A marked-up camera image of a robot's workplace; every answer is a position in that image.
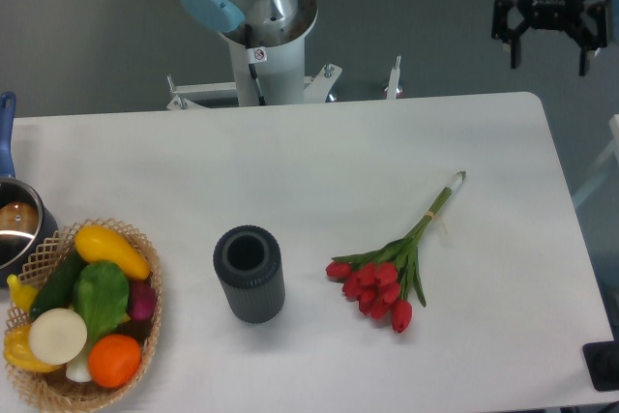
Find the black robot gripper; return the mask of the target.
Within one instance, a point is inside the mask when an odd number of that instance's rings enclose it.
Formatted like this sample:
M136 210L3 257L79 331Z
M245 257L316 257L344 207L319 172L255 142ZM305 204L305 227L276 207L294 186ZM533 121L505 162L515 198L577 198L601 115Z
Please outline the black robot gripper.
M509 14L517 6L523 20L509 26ZM500 40L510 54L510 67L521 63L521 36L532 27L566 31L579 47L578 75L586 76L599 49L612 40L612 0L494 0L490 36Z

